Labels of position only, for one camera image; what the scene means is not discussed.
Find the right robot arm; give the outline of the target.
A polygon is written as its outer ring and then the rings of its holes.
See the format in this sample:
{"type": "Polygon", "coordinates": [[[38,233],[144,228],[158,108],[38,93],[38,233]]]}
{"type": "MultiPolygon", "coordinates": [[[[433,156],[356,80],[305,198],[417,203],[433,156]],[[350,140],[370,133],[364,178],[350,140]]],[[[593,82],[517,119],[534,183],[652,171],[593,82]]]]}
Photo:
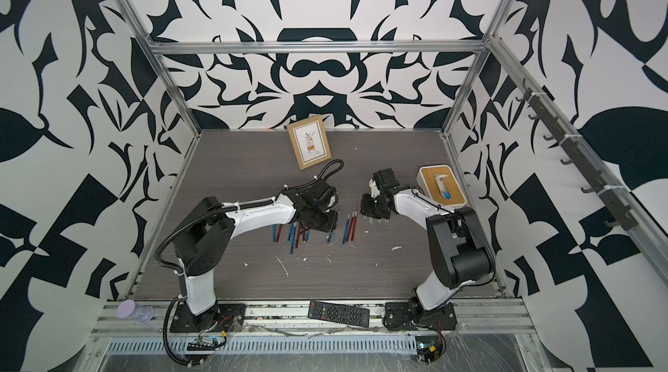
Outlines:
{"type": "Polygon", "coordinates": [[[419,189],[402,184],[390,168],[373,173],[369,187],[371,191],[361,198],[364,216],[388,220],[397,214],[426,231],[432,272],[415,289],[414,302],[420,312],[438,309],[462,288],[493,278],[492,252],[473,225],[472,210],[448,210],[419,189]]]}

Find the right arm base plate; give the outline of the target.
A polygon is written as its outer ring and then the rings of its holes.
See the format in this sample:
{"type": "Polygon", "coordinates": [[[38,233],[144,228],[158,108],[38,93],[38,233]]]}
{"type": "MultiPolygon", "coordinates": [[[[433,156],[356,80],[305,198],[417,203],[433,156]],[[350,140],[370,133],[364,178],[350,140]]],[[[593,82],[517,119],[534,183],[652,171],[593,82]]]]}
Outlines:
{"type": "Polygon", "coordinates": [[[452,304],[424,311],[418,301],[387,302],[384,305],[383,325],[388,330],[446,330],[457,328],[459,322],[452,304]]]}

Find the red carving knife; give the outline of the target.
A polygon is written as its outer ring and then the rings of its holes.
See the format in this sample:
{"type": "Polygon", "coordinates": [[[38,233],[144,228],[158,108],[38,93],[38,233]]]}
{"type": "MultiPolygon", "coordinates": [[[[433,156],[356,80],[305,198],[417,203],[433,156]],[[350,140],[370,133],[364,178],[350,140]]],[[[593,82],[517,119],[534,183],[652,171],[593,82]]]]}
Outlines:
{"type": "Polygon", "coordinates": [[[357,211],[354,210],[351,213],[351,217],[350,217],[349,222],[348,222],[348,227],[347,227],[347,230],[346,230],[346,236],[345,236],[345,240],[344,240],[345,243],[349,243],[349,241],[351,240],[353,228],[355,226],[356,215],[357,215],[357,211]]]}
{"type": "Polygon", "coordinates": [[[351,228],[349,232],[349,243],[352,243],[355,238],[355,232],[356,232],[356,227],[357,227],[357,221],[358,221],[358,209],[356,209],[353,212],[352,218],[351,218],[351,228]]]}

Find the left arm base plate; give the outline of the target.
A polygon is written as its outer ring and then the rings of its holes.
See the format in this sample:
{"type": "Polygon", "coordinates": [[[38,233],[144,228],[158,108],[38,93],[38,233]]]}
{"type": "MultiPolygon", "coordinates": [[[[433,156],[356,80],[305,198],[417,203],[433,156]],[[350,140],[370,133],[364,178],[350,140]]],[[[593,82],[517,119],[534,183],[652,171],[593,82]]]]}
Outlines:
{"type": "Polygon", "coordinates": [[[170,332],[237,332],[245,322],[245,304],[219,304],[203,314],[193,315],[185,302],[179,302],[172,317],[170,332]]]}

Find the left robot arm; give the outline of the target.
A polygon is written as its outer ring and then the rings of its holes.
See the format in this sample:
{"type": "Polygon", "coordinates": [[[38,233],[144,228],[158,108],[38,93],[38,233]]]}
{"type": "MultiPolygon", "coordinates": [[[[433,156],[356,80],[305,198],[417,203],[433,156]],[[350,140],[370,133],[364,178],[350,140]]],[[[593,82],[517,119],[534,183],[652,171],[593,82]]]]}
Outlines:
{"type": "Polygon", "coordinates": [[[250,202],[220,203],[210,196],[156,247],[153,258],[177,275],[181,299],[193,316],[201,316],[217,305],[213,271],[232,239],[286,224],[330,233],[339,218],[333,208],[338,201],[336,189],[323,179],[250,202]]]}

